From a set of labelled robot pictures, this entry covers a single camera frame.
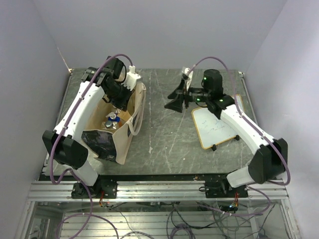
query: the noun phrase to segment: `bag strap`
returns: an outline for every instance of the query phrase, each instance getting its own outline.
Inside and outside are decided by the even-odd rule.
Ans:
[[[146,101],[146,87],[145,87],[144,84],[143,84],[142,94],[143,94],[142,95],[143,103],[142,103],[142,108],[141,108],[141,105],[139,107],[140,109],[139,109],[139,113],[137,115],[137,121],[138,122],[137,122],[136,129],[134,129],[134,126],[133,126],[133,117],[131,117],[127,121],[132,135],[137,135],[140,132],[140,129],[141,129],[141,126],[142,126],[143,115],[144,115],[144,106],[145,106],[145,101]]]

